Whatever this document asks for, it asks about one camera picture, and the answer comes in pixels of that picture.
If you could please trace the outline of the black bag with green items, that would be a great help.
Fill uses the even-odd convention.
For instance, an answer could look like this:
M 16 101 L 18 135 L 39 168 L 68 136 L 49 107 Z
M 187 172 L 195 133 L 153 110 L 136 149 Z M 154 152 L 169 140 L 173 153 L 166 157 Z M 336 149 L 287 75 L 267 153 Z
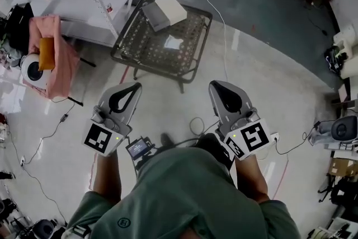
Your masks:
M 329 70 L 335 74 L 340 74 L 347 55 L 345 52 L 341 54 L 339 47 L 334 45 L 324 52 L 324 58 L 328 63 Z

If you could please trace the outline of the clear plastic bag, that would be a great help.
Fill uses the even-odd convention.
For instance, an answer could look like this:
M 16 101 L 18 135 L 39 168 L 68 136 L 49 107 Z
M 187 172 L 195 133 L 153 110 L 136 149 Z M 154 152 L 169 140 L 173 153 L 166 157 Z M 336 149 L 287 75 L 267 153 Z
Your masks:
M 169 35 L 164 42 L 164 48 L 179 50 L 182 43 L 183 39 L 175 38 L 174 36 Z

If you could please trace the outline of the person's green shirt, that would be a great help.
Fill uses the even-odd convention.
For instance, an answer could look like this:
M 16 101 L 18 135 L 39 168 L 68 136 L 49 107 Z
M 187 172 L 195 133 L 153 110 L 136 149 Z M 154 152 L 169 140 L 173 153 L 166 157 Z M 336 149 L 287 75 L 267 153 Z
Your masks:
M 257 203 L 238 190 L 209 152 L 174 148 L 155 155 L 115 205 L 85 193 L 63 239 L 300 239 L 286 205 Z

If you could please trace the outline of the small black screen device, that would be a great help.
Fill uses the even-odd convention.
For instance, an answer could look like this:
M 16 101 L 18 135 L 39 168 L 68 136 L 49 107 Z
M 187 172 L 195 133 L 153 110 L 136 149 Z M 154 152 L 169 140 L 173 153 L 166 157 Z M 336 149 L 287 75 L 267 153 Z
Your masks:
M 128 144 L 125 148 L 134 162 L 141 160 L 144 156 L 149 155 L 155 148 L 155 145 L 148 137 L 143 138 L 140 136 L 133 141 L 131 141 L 129 137 L 126 137 L 126 140 L 128 141 Z

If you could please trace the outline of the white box lid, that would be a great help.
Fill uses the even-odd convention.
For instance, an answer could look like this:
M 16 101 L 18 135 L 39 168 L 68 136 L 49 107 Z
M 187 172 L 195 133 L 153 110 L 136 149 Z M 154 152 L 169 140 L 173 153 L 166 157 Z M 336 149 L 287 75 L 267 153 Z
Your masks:
M 177 0 L 155 0 L 155 3 L 168 18 L 170 25 L 187 19 L 187 11 Z

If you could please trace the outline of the grey box tray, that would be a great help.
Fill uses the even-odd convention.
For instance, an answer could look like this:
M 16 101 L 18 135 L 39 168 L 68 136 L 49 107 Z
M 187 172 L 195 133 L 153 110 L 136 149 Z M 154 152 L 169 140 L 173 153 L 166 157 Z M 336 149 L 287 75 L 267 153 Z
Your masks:
M 169 18 L 155 2 L 143 6 L 142 11 L 155 32 L 165 29 L 171 25 Z

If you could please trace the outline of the dark grey round robot head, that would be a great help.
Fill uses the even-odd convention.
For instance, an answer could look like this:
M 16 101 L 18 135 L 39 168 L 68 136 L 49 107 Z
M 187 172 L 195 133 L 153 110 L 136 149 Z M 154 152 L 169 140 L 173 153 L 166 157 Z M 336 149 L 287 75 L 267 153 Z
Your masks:
M 345 116 L 337 119 L 331 127 L 331 136 L 339 142 L 349 142 L 358 138 L 358 117 Z

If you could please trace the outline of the white foam seat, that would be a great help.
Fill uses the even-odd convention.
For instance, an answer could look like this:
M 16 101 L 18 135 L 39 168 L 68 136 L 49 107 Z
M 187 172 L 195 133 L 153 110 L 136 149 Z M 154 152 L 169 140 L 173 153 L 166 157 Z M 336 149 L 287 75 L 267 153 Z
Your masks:
M 358 20 L 344 27 L 333 37 L 335 60 L 340 65 L 340 77 L 358 76 Z

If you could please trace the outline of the person's left forearm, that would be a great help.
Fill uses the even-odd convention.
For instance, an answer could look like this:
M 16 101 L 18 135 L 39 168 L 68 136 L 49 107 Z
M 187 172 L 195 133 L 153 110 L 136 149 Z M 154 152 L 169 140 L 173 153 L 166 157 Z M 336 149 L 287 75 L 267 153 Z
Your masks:
M 108 200 L 112 205 L 121 201 L 121 178 L 117 152 L 110 156 L 98 156 L 93 191 Z

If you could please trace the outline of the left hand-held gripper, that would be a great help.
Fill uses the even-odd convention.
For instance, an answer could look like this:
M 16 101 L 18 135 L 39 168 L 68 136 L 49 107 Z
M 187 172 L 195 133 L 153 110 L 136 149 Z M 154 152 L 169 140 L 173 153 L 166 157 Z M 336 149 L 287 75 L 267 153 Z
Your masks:
M 132 131 L 128 124 L 141 94 L 140 83 L 122 83 L 107 89 L 85 123 L 81 143 L 102 156 L 110 156 Z

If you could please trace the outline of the dark woven glass-top table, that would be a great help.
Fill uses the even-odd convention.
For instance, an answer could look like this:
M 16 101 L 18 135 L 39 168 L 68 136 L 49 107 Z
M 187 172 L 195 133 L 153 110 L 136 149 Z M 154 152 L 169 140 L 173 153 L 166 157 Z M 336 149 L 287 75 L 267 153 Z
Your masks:
M 184 6 L 187 19 L 155 32 L 146 19 L 142 7 L 154 0 L 140 0 L 125 23 L 111 51 L 111 58 L 121 64 L 178 82 L 180 91 L 191 83 L 208 38 L 213 16 L 210 12 Z M 183 39 L 179 50 L 164 48 L 169 35 Z

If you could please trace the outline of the orange cushion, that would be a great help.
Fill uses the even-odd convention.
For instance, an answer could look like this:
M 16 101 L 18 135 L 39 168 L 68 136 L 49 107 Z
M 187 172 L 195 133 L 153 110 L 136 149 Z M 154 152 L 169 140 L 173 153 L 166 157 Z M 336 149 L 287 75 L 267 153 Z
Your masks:
M 54 38 L 41 38 L 39 43 L 39 71 L 55 68 Z

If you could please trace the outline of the black backpack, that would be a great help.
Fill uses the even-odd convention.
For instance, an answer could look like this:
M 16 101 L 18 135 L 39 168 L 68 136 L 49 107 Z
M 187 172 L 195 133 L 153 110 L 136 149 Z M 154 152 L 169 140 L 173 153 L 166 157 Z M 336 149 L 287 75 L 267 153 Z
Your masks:
M 332 204 L 343 207 L 358 206 L 358 181 L 353 181 L 350 177 L 342 177 L 336 182 L 336 176 L 327 175 L 327 180 L 323 183 L 318 194 L 323 195 L 318 202 L 322 203 L 327 196 L 330 196 Z

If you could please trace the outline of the pink cloth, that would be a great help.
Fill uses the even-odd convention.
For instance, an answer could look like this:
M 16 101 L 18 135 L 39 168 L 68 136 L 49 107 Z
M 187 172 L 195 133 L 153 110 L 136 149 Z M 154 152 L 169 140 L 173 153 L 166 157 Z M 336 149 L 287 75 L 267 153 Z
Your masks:
M 72 79 L 76 74 L 80 57 L 61 34 L 60 17 L 57 15 L 32 17 L 29 20 L 29 54 L 40 53 L 40 39 L 54 39 L 54 63 L 46 88 L 35 87 L 23 76 L 23 83 L 39 95 L 54 99 L 69 96 Z

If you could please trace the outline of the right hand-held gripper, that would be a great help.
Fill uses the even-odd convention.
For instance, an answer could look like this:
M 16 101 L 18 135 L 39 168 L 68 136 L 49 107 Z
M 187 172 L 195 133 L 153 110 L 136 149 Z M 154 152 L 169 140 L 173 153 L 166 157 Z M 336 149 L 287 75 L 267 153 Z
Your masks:
M 219 118 L 215 132 L 237 159 L 256 154 L 271 143 L 266 120 L 252 107 L 244 90 L 229 82 L 211 81 L 209 96 Z

